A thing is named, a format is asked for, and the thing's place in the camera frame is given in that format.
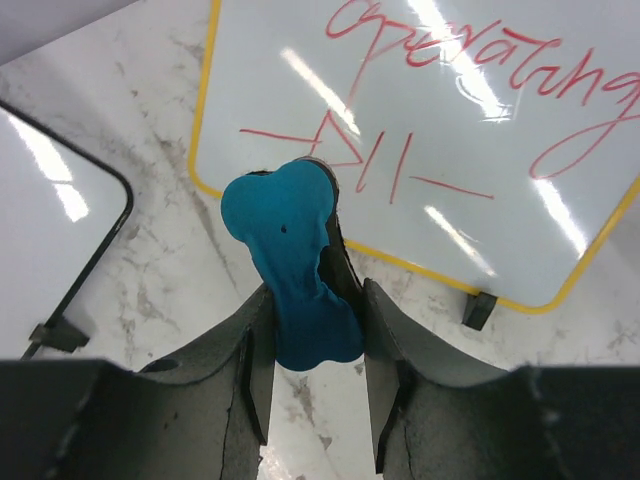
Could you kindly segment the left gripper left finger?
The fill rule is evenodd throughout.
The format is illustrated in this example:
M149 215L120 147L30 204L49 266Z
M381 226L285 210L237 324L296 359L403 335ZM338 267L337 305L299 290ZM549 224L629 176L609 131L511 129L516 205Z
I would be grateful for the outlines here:
M270 291L139 372L106 360L1 365L5 479L253 479L268 439Z

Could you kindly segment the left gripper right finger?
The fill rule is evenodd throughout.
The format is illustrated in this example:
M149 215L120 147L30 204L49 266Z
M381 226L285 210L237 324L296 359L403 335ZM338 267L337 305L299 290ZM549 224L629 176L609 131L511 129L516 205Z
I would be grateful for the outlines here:
M376 471L386 479L635 479L634 366L503 370L363 289Z

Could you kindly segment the blue whiteboard eraser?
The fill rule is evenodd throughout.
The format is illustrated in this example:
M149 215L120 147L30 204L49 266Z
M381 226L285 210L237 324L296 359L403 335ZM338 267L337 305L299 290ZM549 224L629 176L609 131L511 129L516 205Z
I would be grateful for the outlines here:
M276 358L289 370L349 363L364 351L361 285L344 248L338 195L332 171L311 157L243 175L223 193L223 222L273 294Z

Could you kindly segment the yellow framed whiteboard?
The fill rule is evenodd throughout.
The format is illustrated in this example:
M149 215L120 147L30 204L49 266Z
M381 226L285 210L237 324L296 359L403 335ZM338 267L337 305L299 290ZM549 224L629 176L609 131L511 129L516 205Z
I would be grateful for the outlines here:
M350 247L552 310L639 192L639 5L214 2L193 182L307 155Z

